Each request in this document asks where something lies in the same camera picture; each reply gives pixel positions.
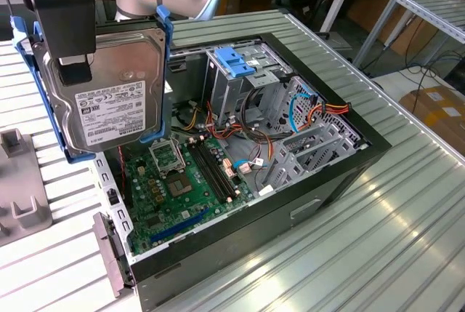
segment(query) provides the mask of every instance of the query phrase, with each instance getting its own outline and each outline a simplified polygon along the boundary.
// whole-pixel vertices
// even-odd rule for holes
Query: white label
[[[443,107],[442,108],[451,117],[460,117],[461,114],[454,107]]]
[[[427,94],[433,101],[443,101],[444,100],[444,97],[442,97],[439,92],[428,92]]]
[[[268,185],[259,192],[259,195],[264,196],[265,194],[267,194],[267,193],[269,193],[271,191],[273,191],[273,187],[271,185]]]
[[[145,82],[137,81],[75,95],[92,146],[145,130]]]
[[[255,158],[254,164],[258,165],[259,167],[262,167],[263,166],[263,159]]]
[[[247,61],[247,65],[249,66],[257,66],[259,65],[260,63],[257,61],[257,60],[250,60],[250,61]]]

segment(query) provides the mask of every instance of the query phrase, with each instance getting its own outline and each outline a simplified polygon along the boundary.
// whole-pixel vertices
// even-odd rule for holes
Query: gray side panel latch
[[[95,237],[99,244],[108,279],[115,297],[119,297],[123,290],[134,286],[129,264],[113,222],[101,212],[94,215]]]

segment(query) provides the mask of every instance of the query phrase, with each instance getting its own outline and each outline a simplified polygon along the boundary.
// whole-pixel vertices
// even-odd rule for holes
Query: slotted metal worktable
[[[335,204],[160,311],[453,311],[465,302],[464,159],[289,15],[179,22],[174,43],[273,32],[393,145]],[[32,134],[54,224],[0,248],[1,311],[140,311],[115,300],[98,190],[63,158],[27,68],[0,44],[0,129]]]
[[[370,51],[379,33],[386,25],[394,10],[398,5],[407,9],[405,14],[395,26],[394,30],[386,40],[386,45],[395,40],[398,34],[405,27],[405,24],[412,17],[417,15],[423,20],[431,23],[445,35],[433,52],[424,60],[428,63],[439,51],[440,47],[447,40],[447,36],[454,38],[462,44],[465,44],[465,1],[464,0],[390,0],[382,12],[375,26],[370,32],[365,43],[360,48],[357,57],[354,59],[354,65],[360,67],[366,55]]]

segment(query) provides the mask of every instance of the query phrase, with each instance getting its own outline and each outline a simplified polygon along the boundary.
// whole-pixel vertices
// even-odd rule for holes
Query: black ram slot
[[[205,180],[213,188],[215,196],[220,203],[225,203],[228,197],[233,198],[235,192],[231,184],[223,175],[221,169],[211,156],[211,154],[201,144],[189,145],[187,147],[195,163],[201,170]]]
[[[217,180],[221,183],[222,189],[224,192],[229,194],[229,197],[235,198],[236,194],[234,192],[234,188],[231,186],[231,183],[226,178],[223,171],[218,167],[217,161],[213,158],[211,153],[207,150],[205,145],[200,145],[200,152],[205,160],[207,160],[208,164],[211,165],[212,171],[215,173]]]
[[[220,185],[217,183],[211,172],[209,171],[208,164],[203,160],[200,152],[198,151],[197,146],[190,146],[187,148],[190,152],[190,155],[194,158],[197,167],[201,170],[203,177],[205,178],[206,182],[210,185],[215,193],[216,198],[220,203],[225,203],[226,198],[223,194],[223,190]]]

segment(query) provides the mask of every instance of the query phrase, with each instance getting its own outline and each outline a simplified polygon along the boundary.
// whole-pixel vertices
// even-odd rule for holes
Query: green circuit board
[[[215,153],[214,157],[219,160],[218,167],[225,173],[220,161],[226,156],[218,141],[209,138],[205,140],[204,145],[212,155]],[[221,203],[195,163],[187,144],[179,144],[177,148],[184,159],[185,168],[180,171],[174,170],[167,175],[158,171],[156,162],[148,150],[145,155],[126,161],[126,174],[129,176],[127,187],[130,184],[132,198],[132,204],[127,208],[134,225],[129,239],[136,255],[190,231],[194,226],[223,215],[253,198],[246,183],[237,176],[235,183],[228,180],[239,192],[237,198]],[[158,155],[158,165],[173,162],[173,156],[167,151],[164,146],[163,153]],[[171,231],[189,220],[195,221],[195,224],[153,241],[157,234]]]

